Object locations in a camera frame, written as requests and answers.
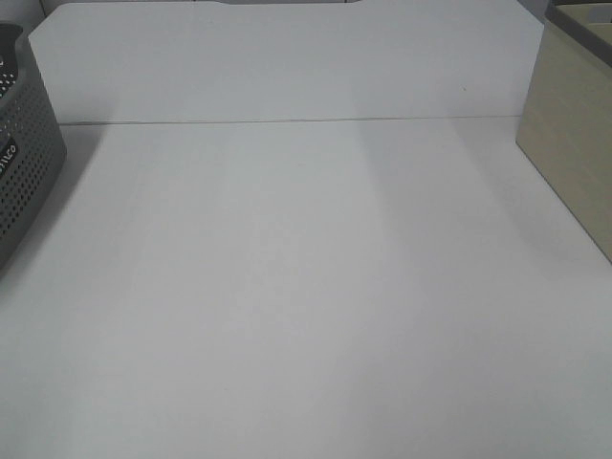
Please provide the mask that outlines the beige bin with grey rim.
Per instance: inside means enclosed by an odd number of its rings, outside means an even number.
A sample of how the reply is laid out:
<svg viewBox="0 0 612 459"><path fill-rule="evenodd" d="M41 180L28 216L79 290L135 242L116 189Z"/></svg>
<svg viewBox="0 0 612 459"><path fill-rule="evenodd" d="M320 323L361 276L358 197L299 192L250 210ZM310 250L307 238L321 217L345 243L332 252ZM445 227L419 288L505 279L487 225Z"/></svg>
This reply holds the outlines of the beige bin with grey rim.
<svg viewBox="0 0 612 459"><path fill-rule="evenodd" d="M516 143L611 255L611 4L552 1Z"/></svg>

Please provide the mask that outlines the grey perforated plastic basket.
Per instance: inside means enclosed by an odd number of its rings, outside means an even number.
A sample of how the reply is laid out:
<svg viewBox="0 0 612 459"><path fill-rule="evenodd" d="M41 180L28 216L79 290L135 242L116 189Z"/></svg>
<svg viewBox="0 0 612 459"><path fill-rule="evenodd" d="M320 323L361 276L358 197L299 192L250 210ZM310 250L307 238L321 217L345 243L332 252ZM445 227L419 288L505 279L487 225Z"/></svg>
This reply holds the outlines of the grey perforated plastic basket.
<svg viewBox="0 0 612 459"><path fill-rule="evenodd" d="M22 26L1 23L1 265L53 189L67 148Z"/></svg>

